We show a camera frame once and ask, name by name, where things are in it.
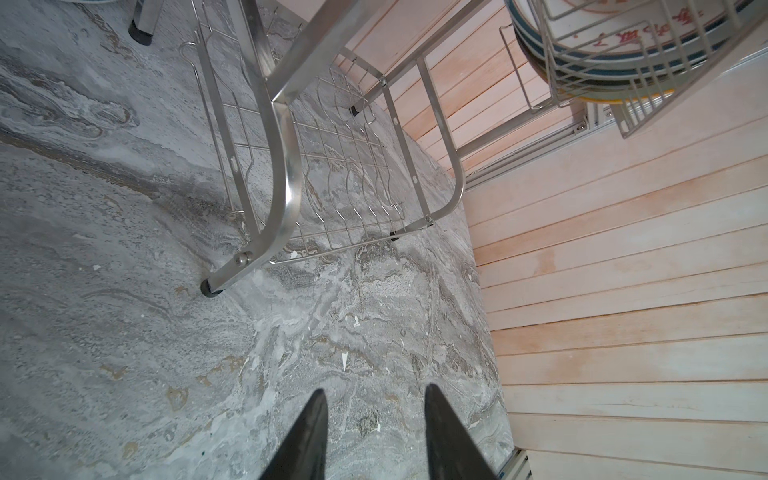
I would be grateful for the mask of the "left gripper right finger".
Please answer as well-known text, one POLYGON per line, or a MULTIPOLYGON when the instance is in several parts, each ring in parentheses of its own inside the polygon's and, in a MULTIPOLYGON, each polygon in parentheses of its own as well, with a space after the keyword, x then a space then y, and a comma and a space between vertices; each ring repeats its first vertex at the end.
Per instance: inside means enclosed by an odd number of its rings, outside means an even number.
POLYGON ((426 451, 430 479, 496 479, 440 388, 425 390, 426 451))

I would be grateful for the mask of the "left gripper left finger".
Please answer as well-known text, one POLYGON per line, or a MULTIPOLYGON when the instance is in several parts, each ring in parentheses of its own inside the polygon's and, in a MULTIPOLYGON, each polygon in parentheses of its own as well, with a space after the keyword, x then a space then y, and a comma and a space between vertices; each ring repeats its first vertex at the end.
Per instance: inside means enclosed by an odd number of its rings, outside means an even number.
POLYGON ((260 480, 325 478, 328 405, 323 389, 315 390, 297 417, 260 480))

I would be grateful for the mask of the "orange sunburst plate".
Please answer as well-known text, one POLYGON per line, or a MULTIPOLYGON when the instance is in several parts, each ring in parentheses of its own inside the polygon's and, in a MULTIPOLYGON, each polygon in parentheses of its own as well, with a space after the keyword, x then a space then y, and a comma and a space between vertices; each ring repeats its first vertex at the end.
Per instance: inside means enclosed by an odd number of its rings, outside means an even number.
POLYGON ((521 33, 548 42, 565 56, 628 60, 659 48, 699 40, 716 43, 733 31, 729 15, 745 23, 767 11, 765 1, 508 1, 521 33))

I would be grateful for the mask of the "star pattern orange rim plate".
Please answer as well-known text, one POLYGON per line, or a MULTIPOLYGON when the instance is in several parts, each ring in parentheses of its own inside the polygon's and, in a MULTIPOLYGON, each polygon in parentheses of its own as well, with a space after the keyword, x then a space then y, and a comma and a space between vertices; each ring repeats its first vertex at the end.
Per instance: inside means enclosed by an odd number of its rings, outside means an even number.
POLYGON ((643 101, 648 98, 666 97, 675 92, 690 77, 688 72, 676 72, 674 75, 660 74, 654 77, 650 73, 638 75, 581 75, 579 72, 557 70, 553 80, 547 71, 538 75, 550 85, 561 99, 577 98, 585 101, 605 104, 617 104, 624 101, 643 101))

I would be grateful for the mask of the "white plate green outline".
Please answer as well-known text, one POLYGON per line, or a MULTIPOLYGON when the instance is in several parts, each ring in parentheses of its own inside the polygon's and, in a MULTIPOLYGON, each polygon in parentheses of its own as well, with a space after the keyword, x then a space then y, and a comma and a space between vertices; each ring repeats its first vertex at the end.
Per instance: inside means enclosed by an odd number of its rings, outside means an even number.
POLYGON ((672 74, 683 75, 687 71, 683 61, 679 58, 673 59, 669 52, 666 53, 668 64, 655 56, 649 56, 646 59, 640 55, 639 59, 630 59, 627 62, 595 59, 576 61, 567 58, 555 58, 550 60, 554 66, 548 66, 545 51, 540 45, 528 40, 522 34, 517 34, 517 39, 526 58, 531 63, 538 65, 538 70, 545 79, 548 78, 549 71, 553 71, 554 77, 563 83, 577 83, 609 89, 628 84, 633 78, 644 77, 646 80, 658 78, 663 81, 672 74))

